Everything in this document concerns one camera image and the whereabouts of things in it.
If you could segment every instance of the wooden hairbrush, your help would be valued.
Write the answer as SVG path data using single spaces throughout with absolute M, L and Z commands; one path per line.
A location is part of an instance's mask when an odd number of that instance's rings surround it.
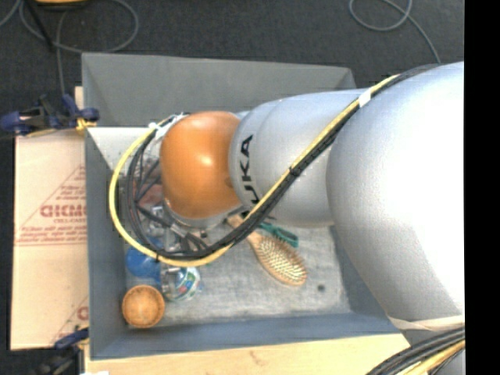
M 228 218 L 227 222 L 236 228 L 243 223 L 243 219 L 235 215 Z M 274 236 L 262 236 L 255 231 L 248 235 L 246 240 L 270 275 L 291 286 L 304 284 L 307 278 L 304 262 L 288 243 Z

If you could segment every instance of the blue ball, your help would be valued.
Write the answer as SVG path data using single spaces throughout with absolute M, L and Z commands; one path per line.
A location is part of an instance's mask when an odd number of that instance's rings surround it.
M 150 237 L 150 242 L 155 246 L 163 247 L 162 242 Z M 159 281 L 160 263 L 149 255 L 139 252 L 136 248 L 129 247 L 125 255 L 125 264 L 128 270 L 140 278 L 153 278 Z

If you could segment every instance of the cable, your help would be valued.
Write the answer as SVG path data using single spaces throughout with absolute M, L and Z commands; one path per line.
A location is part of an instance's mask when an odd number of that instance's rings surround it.
M 415 26 L 415 28 L 420 32 L 420 34 L 423 36 L 423 38 L 425 39 L 425 42 L 429 46 L 434 58 L 436 59 L 436 62 L 441 64 L 441 59 L 439 58 L 438 52 L 436 51 L 436 48 L 434 47 L 432 41 L 427 36 L 425 31 L 422 29 L 422 27 L 409 15 L 411 10 L 412 10 L 413 0 L 408 0 L 407 5 L 406 5 L 406 9 L 402 9 L 401 7 L 399 7 L 397 4 L 395 4 L 391 0 L 377 0 L 379 2 L 383 2 L 387 5 L 389 5 L 393 9 L 396 9 L 401 14 L 403 14 L 403 16 L 401 17 L 401 19 L 399 19 L 399 21 L 397 21 L 396 23 L 394 23 L 393 25 L 390 25 L 388 27 L 377 27 L 375 25 L 370 25 L 369 23 L 366 23 L 361 18 L 359 18 L 359 16 L 357 16 L 356 13 L 354 12 L 354 7 L 353 7 L 353 5 L 356 1 L 357 0 L 349 0 L 349 13 L 351 14 L 352 18 L 354 18 L 354 20 L 357 23 L 359 23 L 361 26 L 365 27 L 366 29 L 374 30 L 376 32 L 388 32 L 390 30 L 394 30 L 394 29 L 400 27 L 404 22 L 406 22 L 406 20 L 409 20 Z
M 135 12 L 135 10 L 132 7 L 130 7 L 130 5 L 128 5 L 123 0 L 103 0 L 103 1 L 113 2 L 113 3 L 116 3 L 118 5 L 121 5 L 122 7 L 125 8 L 125 10 L 127 10 L 132 15 L 132 18 L 133 18 L 133 21 L 134 21 L 134 29 L 132 31 L 132 34 L 129 36 L 129 38 L 127 40 L 125 40 L 123 43 L 120 43 L 117 46 L 113 46 L 111 48 L 107 48 L 107 49 L 102 50 L 104 52 L 118 52 L 119 50 L 123 50 L 128 45 L 130 45 L 132 43 L 132 41 L 134 41 L 134 39 L 137 37 L 138 32 L 139 32 L 139 17 L 137 15 L 137 13 Z M 42 34 L 40 34 L 36 29 L 34 29 L 27 22 L 27 20 L 26 20 L 26 18 L 24 16 L 24 10 L 23 9 L 24 9 L 24 3 L 21 2 L 19 4 L 18 10 L 19 10 L 20 19 L 21 19 L 21 22 L 23 23 L 23 25 L 36 38 L 41 39 L 41 40 L 45 40 L 44 36 Z M 68 13 L 68 11 L 65 11 L 61 15 L 61 18 L 59 19 L 59 23 L 58 23 L 58 26 L 57 26 L 57 33 L 56 33 L 56 36 L 55 36 L 55 41 L 53 43 L 53 45 L 56 47 L 57 68 L 58 68 L 58 74 L 59 74 L 59 87 L 61 88 L 61 92 L 63 94 L 66 93 L 66 90 L 65 90 L 65 87 L 64 87 L 64 74 L 63 74 L 63 65 L 62 65 L 62 60 L 61 60 L 61 50 L 64 50 L 64 51 L 67 51 L 67 52 L 76 53 L 76 54 L 82 54 L 82 53 L 84 53 L 84 52 L 87 51 L 87 50 L 83 50 L 82 48 L 74 48 L 74 47 L 71 47 L 71 46 L 68 46 L 68 45 L 64 45 L 64 44 L 61 43 L 61 41 L 60 41 L 60 38 L 61 38 L 61 29 L 63 28 L 63 23 L 64 23 L 64 20 L 66 18 L 66 14 L 67 13 Z
M 458 343 L 446 348 L 442 352 L 436 353 L 429 359 L 422 361 L 420 364 L 414 366 L 405 375 L 427 375 L 430 370 L 447 362 L 451 357 L 461 352 L 466 347 L 466 341 L 459 341 Z
M 3 18 L 3 20 L 0 21 L 0 27 L 3 27 L 6 23 L 10 21 L 10 19 L 14 16 L 16 13 L 16 10 L 19 8 L 19 5 L 21 4 L 22 0 L 16 0 L 12 8 L 10 9 L 9 13 Z
M 117 46 L 114 46 L 114 47 L 111 47 L 111 48 L 107 48 L 107 49 L 104 49 L 102 51 L 104 52 L 117 52 L 119 50 L 123 50 L 124 48 L 126 48 L 130 43 L 132 43 L 132 41 L 135 39 L 135 37 L 137 36 L 138 34 L 138 31 L 139 31 L 139 17 L 137 15 L 137 13 L 135 12 L 135 10 L 130 7 L 126 2 L 124 2 L 123 0 L 106 0 L 106 1 L 110 1 L 110 2 L 115 2 L 116 4 L 118 5 L 121 5 L 122 7 L 124 7 L 131 15 L 132 15 L 132 18 L 134 19 L 134 30 L 132 31 L 132 34 L 131 36 L 129 36 L 129 38 L 127 40 L 125 40 L 123 43 L 117 45 Z M 26 18 L 24 17 L 24 13 L 23 13 L 23 7 L 24 7 L 24 4 L 21 4 L 20 7 L 19 7 L 19 13 L 20 13 L 20 19 L 21 21 L 23 22 L 23 25 L 35 36 L 37 37 L 38 39 L 43 39 L 43 36 L 41 34 L 39 34 L 27 21 L 26 21 Z M 77 54 L 81 54 L 83 52 L 87 52 L 88 50 L 83 50 L 81 48 L 74 48 L 74 47 L 71 47 L 71 46 L 68 46 L 68 45 L 64 45 L 62 43 L 58 43 L 58 42 L 55 42 L 54 43 L 54 46 L 57 47 L 57 48 L 61 48 L 62 50 L 65 50 L 65 51 L 68 51 L 68 52 L 73 52 L 73 53 L 77 53 Z
M 367 375 L 396 375 L 414 364 L 424 362 L 426 364 L 421 366 L 420 369 L 425 367 L 426 370 L 432 370 L 435 366 L 441 365 L 464 347 L 465 327 L 449 330 L 394 354 L 373 368 Z
M 257 228 L 257 226 L 269 215 L 272 209 L 280 201 L 281 197 L 283 197 L 286 190 L 294 183 L 305 168 L 334 142 L 340 129 L 358 111 L 358 109 L 363 107 L 371 98 L 375 97 L 383 90 L 386 90 L 398 82 L 413 77 L 418 73 L 425 72 L 433 67 L 435 66 L 422 66 L 400 75 L 389 77 L 388 79 L 383 80 L 379 84 L 363 92 L 323 129 L 320 135 L 302 152 L 302 154 L 285 171 L 275 185 L 273 185 L 271 189 L 269 189 L 268 192 L 262 197 L 262 199 L 253 207 L 239 227 L 233 229 L 230 233 L 210 245 L 208 248 L 200 248 L 196 251 L 189 252 L 189 254 L 184 253 L 184 256 L 179 256 L 179 252 L 172 253 L 167 252 L 165 249 L 151 247 L 151 243 L 148 238 L 144 236 L 141 230 L 136 232 L 136 236 L 142 242 L 139 243 L 125 230 L 116 211 L 116 187 L 121 170 L 124 168 L 126 161 L 134 155 L 135 152 L 133 162 L 129 166 L 129 174 L 127 177 L 130 182 L 130 178 L 132 176 L 131 174 L 134 173 L 135 166 L 140 159 L 139 155 L 147 148 L 148 144 L 155 137 L 156 131 L 160 127 L 167 125 L 170 119 L 162 121 L 156 127 L 151 127 L 146 133 L 141 135 L 125 151 L 113 171 L 112 179 L 109 185 L 108 202 L 109 211 L 115 228 L 119 231 L 120 235 L 137 250 L 164 263 L 177 266 L 200 266 L 212 262 L 214 259 L 220 257 L 230 247 L 244 240 L 251 232 L 253 232 L 255 228 Z M 191 233 L 184 234 L 182 238 L 186 243 L 190 241 L 193 245 L 198 247 L 203 246 L 204 244 L 204 242 Z
M 162 121 L 159 123 L 159 125 L 163 125 L 165 121 Z M 173 266 L 201 266 L 208 264 L 212 262 L 213 260 L 219 258 L 223 253 L 228 250 L 231 245 L 228 245 L 225 248 L 221 248 L 220 250 L 215 251 L 214 253 L 207 255 L 206 257 L 202 259 L 196 259 L 192 260 L 189 262 L 181 261 L 178 259 L 168 259 L 167 257 L 163 257 L 158 255 L 156 252 L 153 252 L 152 250 L 146 248 L 144 245 L 141 243 L 137 242 L 133 237 L 131 237 L 128 232 L 125 230 L 123 227 L 122 223 L 120 222 L 120 218 L 118 217 L 118 213 L 116 211 L 116 205 L 115 205 L 115 198 L 116 198 L 116 188 L 118 186 L 118 178 L 120 176 L 120 172 L 122 171 L 123 167 L 125 166 L 125 163 L 127 162 L 128 158 L 133 154 L 136 148 L 140 147 L 143 142 L 151 135 L 154 135 L 156 132 L 155 128 L 151 128 L 147 130 L 144 134 L 142 134 L 132 145 L 129 146 L 129 148 L 124 152 L 118 163 L 116 164 L 116 168 L 113 171 L 113 174 L 111 176 L 111 181 L 109 182 L 109 194 L 108 194 L 108 202 L 109 202 L 109 214 L 111 216 L 111 219 L 115 225 L 115 228 L 118 230 L 122 238 L 124 238 L 131 246 L 135 247 L 139 252 L 144 253 L 146 255 L 149 255 L 150 257 L 154 259 L 158 259 L 162 263 L 165 264 L 170 264 Z

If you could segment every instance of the black floor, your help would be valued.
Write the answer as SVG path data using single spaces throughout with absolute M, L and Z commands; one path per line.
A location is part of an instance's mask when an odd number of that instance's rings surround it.
M 349 0 L 124 0 L 135 9 L 140 30 L 125 52 L 283 63 L 347 66 L 359 87 L 388 74 L 434 63 L 424 37 L 409 21 L 389 32 L 367 30 L 348 11 Z M 405 8 L 407 0 L 392 0 Z M 0 21 L 15 0 L 0 0 Z M 358 14 L 387 27 L 402 14 L 382 2 L 358 1 Z M 37 8 L 50 35 L 60 12 Z M 411 17 L 434 44 L 440 60 L 464 60 L 464 0 L 412 0 Z M 75 48 L 102 50 L 127 40 L 132 16 L 109 1 L 94 1 L 69 12 L 61 42 Z M 81 81 L 80 57 L 62 52 L 66 90 Z M 0 115 L 30 107 L 42 93 L 60 96 L 55 53 L 30 34 L 16 14 L 0 27 Z M 50 352 L 10 352 L 9 294 L 12 272 L 13 151 L 0 139 L 0 373 L 25 374 Z M 43 184 L 43 179 L 34 179 Z

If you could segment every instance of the cardboard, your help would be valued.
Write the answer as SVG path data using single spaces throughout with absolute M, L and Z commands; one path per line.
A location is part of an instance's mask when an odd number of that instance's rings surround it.
M 88 323 L 84 136 L 16 139 L 12 350 L 46 348 Z

